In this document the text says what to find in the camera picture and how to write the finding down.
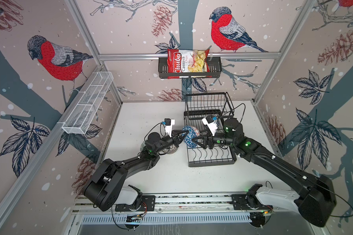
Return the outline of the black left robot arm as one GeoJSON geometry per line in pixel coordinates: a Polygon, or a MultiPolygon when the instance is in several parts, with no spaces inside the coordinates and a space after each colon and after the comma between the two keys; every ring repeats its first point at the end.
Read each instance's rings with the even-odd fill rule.
{"type": "Polygon", "coordinates": [[[140,209],[143,193],[131,185],[124,187],[125,180],[152,169],[160,160],[160,152],[171,146],[178,147],[188,134],[188,130],[173,130],[170,136],[165,137],[157,132],[149,134],[136,157],[123,161],[104,160],[83,187],[82,194],[101,211],[115,204],[127,205],[132,210],[140,209]]]}

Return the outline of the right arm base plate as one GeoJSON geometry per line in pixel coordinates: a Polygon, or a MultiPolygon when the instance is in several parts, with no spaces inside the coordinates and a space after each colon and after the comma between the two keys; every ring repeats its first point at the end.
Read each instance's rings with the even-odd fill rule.
{"type": "Polygon", "coordinates": [[[253,195],[247,194],[232,194],[232,202],[235,211],[244,211],[244,210],[273,210],[272,206],[267,206],[261,204],[259,200],[253,195]]]}

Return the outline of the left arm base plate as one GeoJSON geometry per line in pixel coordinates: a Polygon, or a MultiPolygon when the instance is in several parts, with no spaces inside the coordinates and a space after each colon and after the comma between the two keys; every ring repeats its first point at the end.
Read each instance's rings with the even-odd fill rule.
{"type": "Polygon", "coordinates": [[[116,204],[115,212],[151,212],[155,209],[155,203],[154,195],[139,195],[130,205],[116,204]]]}

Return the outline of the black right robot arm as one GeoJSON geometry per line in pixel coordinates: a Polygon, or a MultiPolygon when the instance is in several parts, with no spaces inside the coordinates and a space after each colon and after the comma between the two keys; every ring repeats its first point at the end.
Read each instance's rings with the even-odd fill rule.
{"type": "Polygon", "coordinates": [[[283,181],[291,190],[268,190],[256,185],[256,199],[265,206],[281,207],[299,213],[316,227],[325,227],[337,205],[332,181],[306,173],[277,157],[261,143],[246,137],[236,118],[224,122],[223,132],[201,134],[192,139],[200,147],[228,146],[234,153],[283,181]]]}

